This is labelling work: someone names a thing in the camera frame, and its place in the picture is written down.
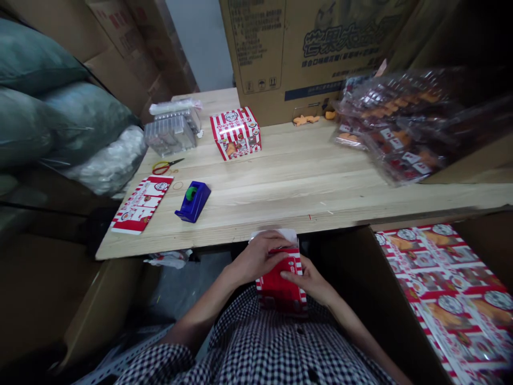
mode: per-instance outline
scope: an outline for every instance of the person's left hand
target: person's left hand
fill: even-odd
[[[240,286],[255,281],[269,273],[281,260],[288,257],[286,252],[279,252],[268,257],[269,251],[293,244],[275,230],[258,234],[246,249],[228,265],[229,274]]]

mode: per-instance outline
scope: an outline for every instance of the red and white packaging box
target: red and white packaging box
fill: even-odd
[[[249,107],[210,117],[214,141],[224,160],[262,150],[260,126]]]
[[[511,296],[448,224],[376,233],[417,320],[455,384],[509,367]]]
[[[111,231],[134,235],[142,233],[172,181],[172,176],[163,175],[150,175],[143,179],[112,219]]]
[[[289,249],[276,249],[269,252],[270,256],[279,252],[286,252],[289,256],[280,261],[269,273],[255,281],[258,301],[262,309],[275,310],[291,317],[305,318],[308,316],[305,291],[280,275],[281,271],[290,271],[297,275],[303,274],[297,234],[290,229],[278,229],[277,231],[295,245]],[[250,239],[258,233],[251,234]]]

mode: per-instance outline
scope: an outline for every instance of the person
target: person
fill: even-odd
[[[287,257],[285,252],[270,257],[270,250],[290,246],[277,231],[256,236],[160,343],[136,357],[117,384],[411,384],[304,256],[303,275],[280,274],[309,296],[307,319],[260,310],[254,284],[217,318],[239,286]],[[208,353],[195,362],[214,323]]]

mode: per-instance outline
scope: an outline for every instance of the stack of boxes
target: stack of boxes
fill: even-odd
[[[138,115],[152,103],[198,92],[164,0],[0,0],[16,18],[51,37]]]

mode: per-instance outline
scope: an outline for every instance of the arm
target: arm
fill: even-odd
[[[185,316],[171,328],[160,343],[185,345],[195,356],[217,315],[235,289],[267,274],[288,256],[287,253],[283,252],[268,258],[270,250],[289,246],[291,246],[291,243],[285,240],[279,232],[260,233],[235,261],[224,268],[212,286]]]
[[[321,305],[326,306],[340,326],[347,332],[351,342],[376,361],[398,384],[412,384],[402,370],[379,346],[350,306],[317,271],[312,261],[301,256],[301,264],[303,265],[303,276],[285,271],[281,272],[281,276],[295,283]]]

